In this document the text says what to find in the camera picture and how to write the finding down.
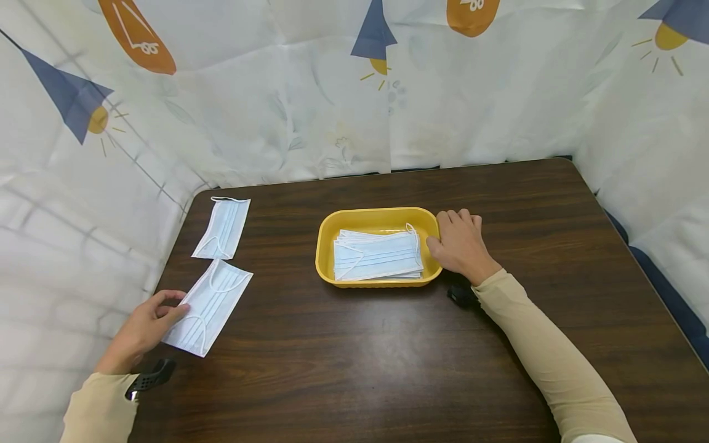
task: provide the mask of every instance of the black device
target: black device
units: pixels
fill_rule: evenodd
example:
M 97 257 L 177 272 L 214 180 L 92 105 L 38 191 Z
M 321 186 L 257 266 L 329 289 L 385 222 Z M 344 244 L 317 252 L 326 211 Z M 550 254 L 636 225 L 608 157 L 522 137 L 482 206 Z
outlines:
M 468 309 L 478 303 L 478 298 L 470 285 L 454 284 L 448 288 L 448 298 L 463 309 Z
M 125 397 L 130 401 L 136 401 L 139 392 L 167 383 L 176 366 L 175 360 L 160 359 L 150 374 L 138 374 L 133 384 L 125 392 Z

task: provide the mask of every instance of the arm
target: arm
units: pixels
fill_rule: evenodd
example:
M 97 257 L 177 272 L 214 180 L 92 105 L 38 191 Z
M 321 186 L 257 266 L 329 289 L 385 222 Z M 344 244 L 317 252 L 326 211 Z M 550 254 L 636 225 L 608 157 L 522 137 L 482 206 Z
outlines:
M 637 443 L 623 410 L 588 360 L 490 257 L 482 219 L 465 209 L 441 212 L 437 219 L 441 239 L 426 240 L 432 256 L 470 280 L 483 309 L 505 332 L 546 399 L 562 443 L 590 442 L 591 436 Z M 596 441 L 613 441 L 603 438 Z
M 138 377 L 130 370 L 154 348 L 187 313 L 187 304 L 163 306 L 168 298 L 181 300 L 182 291 L 160 291 L 139 305 L 108 346 L 80 390 L 72 394 L 64 416 L 60 443 L 125 443 L 133 429 L 138 404 L 125 392 Z

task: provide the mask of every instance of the folded face mask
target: folded face mask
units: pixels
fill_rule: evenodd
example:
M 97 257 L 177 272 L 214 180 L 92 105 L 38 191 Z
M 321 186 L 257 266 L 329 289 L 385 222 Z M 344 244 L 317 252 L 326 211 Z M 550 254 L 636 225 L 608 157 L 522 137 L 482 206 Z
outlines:
M 162 341 L 200 357 L 206 356 L 252 276 L 250 272 L 214 260 L 180 302 L 189 304 L 189 313 Z
M 192 257 L 200 259 L 232 259 L 244 230 L 251 200 L 212 197 L 214 207 L 207 231 Z
M 341 231 L 334 243 L 335 280 L 368 280 L 383 277 L 418 279 L 423 270 L 418 234 L 390 235 Z

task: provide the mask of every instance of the plastic tray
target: plastic tray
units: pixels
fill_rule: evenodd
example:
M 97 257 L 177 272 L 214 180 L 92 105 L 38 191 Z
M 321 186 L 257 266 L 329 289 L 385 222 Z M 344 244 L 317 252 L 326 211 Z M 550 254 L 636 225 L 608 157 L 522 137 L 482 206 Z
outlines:
M 422 278 L 418 280 L 359 280 L 336 281 L 333 270 L 335 257 L 333 242 L 340 234 L 340 229 L 347 229 L 371 234 L 393 234 L 406 230 L 410 223 L 421 239 L 421 259 L 423 260 Z M 422 208 L 378 208 L 338 211 L 328 215 L 320 224 L 318 248 L 315 254 L 315 268 L 320 277 L 338 288 L 398 288 L 424 286 L 435 279 L 441 272 L 426 246 L 426 237 L 438 237 L 436 217 Z

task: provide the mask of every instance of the printed fabric backdrop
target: printed fabric backdrop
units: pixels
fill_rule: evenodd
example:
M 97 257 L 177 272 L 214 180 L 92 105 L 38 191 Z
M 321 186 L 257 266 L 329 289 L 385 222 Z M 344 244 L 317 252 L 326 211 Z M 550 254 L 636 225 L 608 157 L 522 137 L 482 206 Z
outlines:
M 5 0 L 0 31 L 3 442 L 58 440 L 214 186 L 573 155 L 709 324 L 707 1 Z

